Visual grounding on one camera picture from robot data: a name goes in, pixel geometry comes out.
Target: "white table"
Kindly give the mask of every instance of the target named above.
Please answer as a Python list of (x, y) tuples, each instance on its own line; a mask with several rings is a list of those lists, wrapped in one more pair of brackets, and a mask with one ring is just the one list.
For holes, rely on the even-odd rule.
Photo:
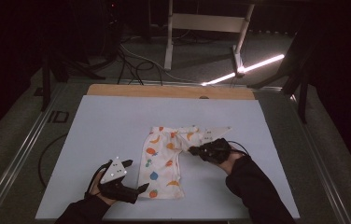
[[(94, 171), (110, 159), (133, 160), (123, 180), (137, 188), (144, 141), (152, 126), (201, 128), (232, 126), (224, 137), (243, 144), (273, 181), (293, 217), (299, 217), (260, 104), (255, 100), (181, 99), (159, 97), (84, 96), (56, 163), (37, 219), (55, 219), (78, 201)], [(108, 220), (231, 220), (248, 218), (242, 201), (225, 186), (216, 166), (181, 153), (179, 200), (139, 198), (136, 204), (115, 203)]]

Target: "light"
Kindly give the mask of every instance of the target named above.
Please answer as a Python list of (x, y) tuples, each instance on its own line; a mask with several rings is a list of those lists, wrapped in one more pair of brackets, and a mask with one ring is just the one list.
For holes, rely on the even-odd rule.
[(216, 83), (219, 83), (220, 81), (226, 80), (226, 79), (231, 78), (231, 77), (234, 77), (234, 76), (235, 76), (234, 73), (230, 73), (230, 74), (226, 75), (225, 77), (219, 77), (219, 78), (214, 79), (214, 80), (212, 80), (212, 81), (204, 82), (204, 83), (202, 83), (202, 86), (207, 86), (207, 85), (216, 84)]
[[(275, 57), (273, 57), (271, 59), (265, 60), (265, 61), (260, 62), (260, 63), (256, 63), (254, 65), (251, 65), (251, 66), (249, 66), (247, 68), (244, 68), (243, 66), (241, 66), (241, 67), (239, 67), (237, 69), (237, 72), (239, 72), (239, 73), (246, 73), (246, 72), (251, 71), (253, 69), (256, 69), (258, 67), (262, 67), (262, 66), (264, 66), (264, 65), (266, 65), (268, 63), (274, 63), (274, 62), (276, 62), (278, 60), (281, 60), (283, 58), (284, 58), (284, 54), (280, 54), (280, 55), (277, 55), (277, 56), (275, 56)], [(235, 74), (234, 73), (230, 73), (230, 74), (228, 74), (228, 75), (226, 75), (224, 77), (219, 77), (219, 78), (214, 79), (214, 80), (209, 81), (209, 82), (203, 82), (201, 85), (202, 86), (207, 86), (207, 85), (216, 84), (216, 83), (219, 83), (220, 81), (226, 80), (226, 79), (231, 78), (231, 77), (235, 77)]]
[(240, 73), (246, 73), (246, 72), (251, 71), (251, 70), (253, 70), (253, 69), (262, 67), (262, 66), (264, 66), (264, 65), (266, 65), (266, 64), (268, 64), (268, 63), (274, 63), (274, 62), (276, 62), (276, 61), (278, 61), (278, 60), (281, 60), (281, 59), (283, 59), (283, 58), (284, 58), (284, 54), (280, 54), (280, 55), (275, 56), (275, 57), (273, 57), (273, 58), (271, 58), (271, 59), (265, 60), (265, 61), (260, 62), (260, 63), (256, 63), (256, 64), (254, 64), (254, 65), (251, 65), (251, 66), (249, 66), (249, 67), (247, 67), (247, 68), (244, 68), (243, 66), (241, 66), (241, 67), (239, 67), (239, 68), (237, 69), (237, 71), (240, 72)]

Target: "orange print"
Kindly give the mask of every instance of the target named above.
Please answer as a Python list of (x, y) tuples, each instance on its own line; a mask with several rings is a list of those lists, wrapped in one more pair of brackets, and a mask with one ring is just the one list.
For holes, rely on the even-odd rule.
[(166, 186), (169, 186), (169, 185), (179, 186), (179, 183), (176, 182), (175, 180), (172, 180), (172, 181), (170, 181)]
[(158, 196), (158, 191), (156, 189), (149, 193), (149, 198), (156, 198)]
[(152, 156), (158, 155), (158, 152), (155, 151), (152, 147), (147, 148), (146, 150), (147, 154), (151, 154)]
[(149, 141), (150, 143), (156, 144), (159, 142), (160, 137), (158, 136), (155, 140)]
[(167, 144), (166, 147), (169, 149), (175, 149), (175, 145), (173, 143)]
[(188, 138), (188, 141), (190, 141), (190, 138), (193, 136), (193, 133), (188, 133), (187, 134), (187, 138)]
[(173, 165), (173, 161), (172, 160), (169, 160), (168, 162), (166, 162), (166, 166), (171, 166)]

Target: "table leg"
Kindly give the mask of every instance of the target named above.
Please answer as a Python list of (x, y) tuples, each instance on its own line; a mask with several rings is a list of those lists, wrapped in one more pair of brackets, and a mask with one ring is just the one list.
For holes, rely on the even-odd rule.
[(169, 0), (169, 17), (167, 27), (167, 47), (166, 55), (164, 58), (164, 70), (170, 71), (172, 69), (173, 57), (173, 0)]
[(248, 24), (251, 20), (251, 15), (252, 15), (252, 11), (254, 10), (254, 6), (255, 6), (254, 4), (249, 5), (245, 16), (245, 20), (242, 23), (242, 27), (240, 28), (239, 41), (237, 42), (237, 45), (233, 46), (233, 59), (236, 64), (236, 68), (243, 67), (242, 57), (240, 56), (240, 49), (242, 48), (243, 41), (245, 40), (245, 37), (246, 37)]

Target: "metal rail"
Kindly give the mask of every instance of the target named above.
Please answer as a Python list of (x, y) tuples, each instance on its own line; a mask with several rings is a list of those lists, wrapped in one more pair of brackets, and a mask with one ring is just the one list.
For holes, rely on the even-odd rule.
[(50, 102), (46, 111), (41, 112), (36, 119), (33, 127), (31, 128), (30, 132), (27, 134), (26, 138), (24, 139), (21, 147), (19, 148), (18, 152), (16, 153), (15, 157), (13, 158), (12, 162), (4, 171), (3, 175), (0, 178), (0, 206), (4, 199), (7, 196), (10, 188), (12, 187), (13, 182), (18, 177), (19, 171), (21, 170), (24, 162), (26, 161), (30, 151), (32, 150), (36, 139), (41, 134), (42, 129), (44, 128), (49, 115), (50, 111), (54, 107), (54, 103), (60, 93), (65, 88), (65, 84), (58, 83), (53, 91), (52, 94), (52, 101)]
[[(298, 118), (299, 115), (297, 111), (297, 101), (293, 95), (291, 96), (290, 100), (294, 105), (292, 106), (292, 111)], [(306, 127), (305, 124), (302, 124), (300, 120), (298, 123), (301, 126), (303, 134), (305, 135), (305, 138), (308, 141), (308, 145), (310, 148), (309, 152), (310, 156), (312, 157), (313, 165), (316, 168), (317, 175), (321, 180), (321, 184), (324, 187), (324, 190), (326, 191), (327, 197), (330, 201), (330, 205), (332, 206), (333, 212), (336, 218), (338, 219), (338, 222), (340, 224), (351, 224), (351, 217), (347, 212), (347, 209), (344, 205), (344, 201), (339, 193), (339, 190), (336, 188), (335, 183), (330, 177), (330, 173), (327, 169), (327, 166), (325, 165), (325, 162), (322, 159), (321, 153), (318, 150), (317, 145), (315, 144), (315, 141), (313, 140), (313, 137), (309, 132), (309, 129)]]

